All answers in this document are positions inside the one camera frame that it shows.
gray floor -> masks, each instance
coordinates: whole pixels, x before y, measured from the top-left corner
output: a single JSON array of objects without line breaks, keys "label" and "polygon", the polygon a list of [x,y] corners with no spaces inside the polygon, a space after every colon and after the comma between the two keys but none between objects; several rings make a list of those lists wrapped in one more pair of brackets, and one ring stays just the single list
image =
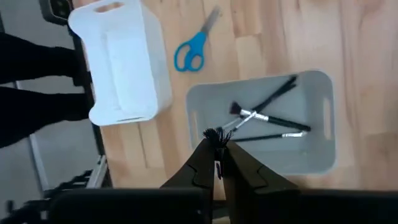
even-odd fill
[{"label": "gray floor", "polygon": [[[39,0],[0,0],[0,13],[8,34],[40,45],[73,48],[66,27],[44,21]],[[18,82],[17,86],[42,93],[83,91],[74,87],[71,79],[63,77],[28,80]],[[32,155],[37,159],[40,180],[35,176]],[[20,205],[26,200],[39,198],[40,185],[51,189],[84,170],[92,169],[97,158],[93,130],[88,120],[53,124],[37,131],[29,139],[0,149],[0,218],[4,216],[5,200],[12,199]]]}]

makeup brush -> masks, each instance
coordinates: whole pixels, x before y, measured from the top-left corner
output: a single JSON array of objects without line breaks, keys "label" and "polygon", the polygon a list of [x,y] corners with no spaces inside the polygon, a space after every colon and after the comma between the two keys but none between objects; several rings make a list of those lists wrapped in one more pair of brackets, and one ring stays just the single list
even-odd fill
[{"label": "makeup brush", "polygon": [[[294,84],[294,82],[296,81],[296,79],[297,79],[297,75],[292,75],[281,87],[279,87],[275,92],[273,92],[273,94],[271,94],[271,96],[268,96],[268,98],[266,100],[261,102],[259,105],[255,106],[252,110],[255,112],[262,111],[266,106],[268,106],[270,103],[272,103],[273,101],[278,99],[278,97],[282,96],[283,94],[287,93],[291,89],[295,88],[296,84]],[[224,126],[218,127],[218,128],[225,129],[225,128],[228,128],[229,126],[233,125],[234,123],[240,121],[240,123],[237,126],[235,126],[235,128],[233,129],[233,131],[235,132],[244,123],[248,122],[253,116],[250,116],[244,120],[243,120],[244,116],[239,116],[239,118],[236,118],[232,122],[229,122],[229,123],[225,124]]]},{"label": "makeup brush", "polygon": [[231,139],[231,140],[234,142],[247,142],[247,141],[277,139],[277,138],[299,138],[305,136],[306,134],[307,134],[306,131],[302,131],[299,133],[270,134],[267,136],[258,136],[258,137],[240,138],[240,139]]},{"label": "makeup brush", "polygon": [[232,102],[231,107],[229,109],[229,113],[234,114],[234,115],[240,115],[240,116],[248,116],[247,118],[252,116],[253,118],[256,118],[256,119],[259,119],[262,121],[266,121],[271,124],[276,124],[276,125],[287,127],[287,128],[295,128],[300,131],[311,131],[311,127],[304,125],[304,124],[298,124],[296,122],[288,121],[288,120],[281,119],[281,118],[276,118],[274,116],[266,116],[266,115],[257,113],[255,111],[253,112],[253,111],[244,110],[237,102]]}]

wooden table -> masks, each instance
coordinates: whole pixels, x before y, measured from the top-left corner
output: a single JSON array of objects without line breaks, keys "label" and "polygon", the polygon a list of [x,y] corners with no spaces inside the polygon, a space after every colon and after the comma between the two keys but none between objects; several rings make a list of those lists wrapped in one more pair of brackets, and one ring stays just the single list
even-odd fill
[{"label": "wooden table", "polygon": [[[334,81],[336,167],[291,179],[303,187],[398,189],[398,1],[144,2],[163,27],[174,98],[155,120],[101,128],[115,187],[158,187],[187,160],[191,86],[320,68]],[[175,49],[215,4],[221,15],[206,42],[205,67],[177,72]]]}]

black brush handle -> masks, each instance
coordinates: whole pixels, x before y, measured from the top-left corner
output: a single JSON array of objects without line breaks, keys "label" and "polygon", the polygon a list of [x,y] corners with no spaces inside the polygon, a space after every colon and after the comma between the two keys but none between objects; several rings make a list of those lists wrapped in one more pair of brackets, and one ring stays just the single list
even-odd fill
[{"label": "black brush handle", "polygon": [[285,119],[276,118],[274,116],[268,116],[268,123],[276,124],[276,125],[287,127],[287,128],[295,128],[295,129],[299,129],[301,131],[311,131],[311,127],[309,127],[307,125],[298,124],[296,122],[287,121]]},{"label": "black brush handle", "polygon": [[283,138],[282,134],[271,134],[267,136],[258,136],[258,137],[250,137],[250,138],[241,138],[241,139],[231,139],[234,142],[246,142],[246,141],[259,141],[259,140],[267,140],[267,139],[277,139]]},{"label": "black brush handle", "polygon": [[296,81],[297,76],[294,75],[292,76],[289,80],[287,80],[277,91],[275,91],[271,96],[269,96],[266,100],[264,100],[262,103],[259,105],[253,107],[251,110],[252,111],[257,111],[260,112],[262,111],[266,106],[268,106],[270,103],[272,103],[274,100],[278,99],[278,97],[282,96],[283,94],[287,93],[294,87],[296,87],[296,84],[293,84],[294,81]]}]

scissor handle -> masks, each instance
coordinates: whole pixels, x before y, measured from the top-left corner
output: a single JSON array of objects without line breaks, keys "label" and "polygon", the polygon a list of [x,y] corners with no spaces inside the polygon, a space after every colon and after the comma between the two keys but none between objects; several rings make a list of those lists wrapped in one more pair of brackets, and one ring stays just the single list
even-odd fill
[{"label": "scissor handle", "polygon": [[[191,72],[199,71],[203,65],[205,64],[205,57],[203,56],[203,47],[206,42],[206,34],[204,32],[197,33],[191,40],[182,43],[174,54],[174,67],[179,72],[185,72],[187,70]],[[180,50],[184,47],[189,46],[190,50],[186,54],[184,58],[183,67],[179,67],[178,65],[178,54]],[[200,57],[200,64],[197,68],[192,67],[192,62],[195,57]]]}]

